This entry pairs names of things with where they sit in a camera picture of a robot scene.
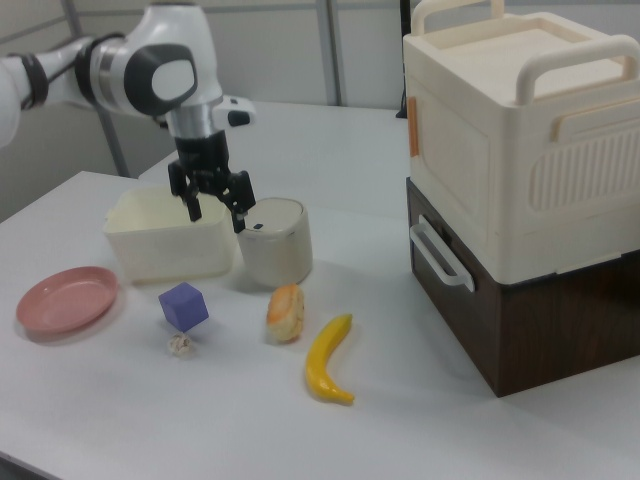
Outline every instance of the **yellow banana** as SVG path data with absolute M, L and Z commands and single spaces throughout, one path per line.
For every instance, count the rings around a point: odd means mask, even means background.
M 327 323 L 313 341 L 307 354 L 305 369 L 307 385 L 313 393 L 323 400 L 351 404 L 355 398 L 353 394 L 338 388 L 326 371 L 331 353 L 351 329 L 352 318 L 353 315 L 348 313 Z

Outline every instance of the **orange tag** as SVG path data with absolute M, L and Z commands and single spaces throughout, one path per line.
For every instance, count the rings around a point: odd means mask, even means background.
M 407 120 L 409 121 L 409 155 L 415 157 L 420 154 L 416 97 L 407 98 Z

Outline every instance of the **brown drawer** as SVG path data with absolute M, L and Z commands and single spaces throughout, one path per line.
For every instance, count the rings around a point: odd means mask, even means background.
M 640 252 L 501 285 L 410 179 L 407 196 L 409 226 L 426 219 L 470 274 L 473 291 L 445 284 L 443 272 L 438 275 L 437 265 L 434 270 L 412 242 L 413 272 L 497 396 L 640 354 Z M 446 259 L 420 237 L 445 280 L 454 276 Z

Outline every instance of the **white container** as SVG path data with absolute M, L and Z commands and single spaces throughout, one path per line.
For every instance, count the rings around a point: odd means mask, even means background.
M 311 271 L 313 253 L 307 209 L 296 200 L 259 200 L 238 234 L 242 258 L 258 283 L 277 288 L 298 283 Z
M 502 284 L 640 248 L 640 46 L 503 15 L 404 39 L 411 179 Z
M 124 193 L 107 214 L 104 233 L 133 282 L 178 280 L 229 271 L 236 246 L 228 209 L 199 195 L 202 218 L 189 220 L 168 186 Z

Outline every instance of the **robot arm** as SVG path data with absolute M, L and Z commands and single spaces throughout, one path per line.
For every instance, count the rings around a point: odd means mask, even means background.
M 75 39 L 54 51 L 0 58 L 0 147 L 11 141 L 21 110 L 59 102 L 138 116 L 165 116 L 179 159 L 171 191 L 192 221 L 198 193 L 215 195 L 234 230 L 255 204 L 247 172 L 232 173 L 225 129 L 252 123 L 253 105 L 223 95 L 213 39 L 202 9 L 152 4 L 126 37 Z

